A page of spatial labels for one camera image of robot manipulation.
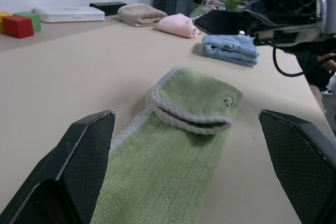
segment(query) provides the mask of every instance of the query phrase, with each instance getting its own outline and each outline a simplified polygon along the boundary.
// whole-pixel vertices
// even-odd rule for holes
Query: blue towel
[[[205,35],[202,40],[203,54],[253,67],[258,63],[260,50],[253,45],[253,39],[245,35]]]

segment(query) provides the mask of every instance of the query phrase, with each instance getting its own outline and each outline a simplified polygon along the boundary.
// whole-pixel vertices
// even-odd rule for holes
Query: white lid
[[[42,15],[105,14],[102,10],[90,6],[36,7],[34,8],[34,12]]]

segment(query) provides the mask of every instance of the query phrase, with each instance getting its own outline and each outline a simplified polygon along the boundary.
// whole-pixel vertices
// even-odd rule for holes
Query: green plant
[[[226,0],[225,1],[225,9],[227,12],[235,12],[237,9],[237,6],[242,4],[247,0]]]

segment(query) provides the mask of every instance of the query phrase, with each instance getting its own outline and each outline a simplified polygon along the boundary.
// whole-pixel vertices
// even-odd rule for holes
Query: person's hand
[[[317,61],[321,62],[333,56],[335,57],[336,54],[330,53],[330,54],[322,55],[322,56],[317,57]],[[328,70],[331,70],[331,71],[336,71],[336,62],[334,60],[329,60],[326,63],[322,64],[322,67]]]

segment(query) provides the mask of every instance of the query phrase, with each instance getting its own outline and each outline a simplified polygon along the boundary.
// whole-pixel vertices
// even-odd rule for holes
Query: red cube
[[[26,38],[34,35],[33,23],[30,18],[23,16],[3,17],[5,34],[15,38]]]

